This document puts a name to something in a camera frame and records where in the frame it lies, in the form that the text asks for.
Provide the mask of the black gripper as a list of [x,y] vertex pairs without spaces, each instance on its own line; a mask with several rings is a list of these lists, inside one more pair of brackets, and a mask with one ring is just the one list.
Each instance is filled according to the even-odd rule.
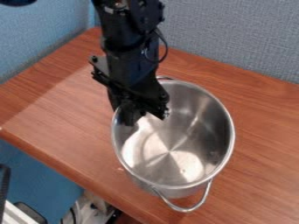
[[122,48],[100,39],[104,56],[92,56],[92,78],[107,87],[107,96],[120,123],[132,127],[151,113],[166,118],[170,95],[156,79],[159,40],[150,38],[142,45]]

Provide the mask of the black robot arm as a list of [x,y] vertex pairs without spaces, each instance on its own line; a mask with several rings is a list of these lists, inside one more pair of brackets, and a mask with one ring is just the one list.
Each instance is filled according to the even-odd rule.
[[170,95],[156,79],[166,56],[159,53],[164,35],[160,0],[91,0],[102,25],[100,46],[106,53],[92,56],[92,78],[107,87],[120,122],[132,126],[146,115],[163,119]]

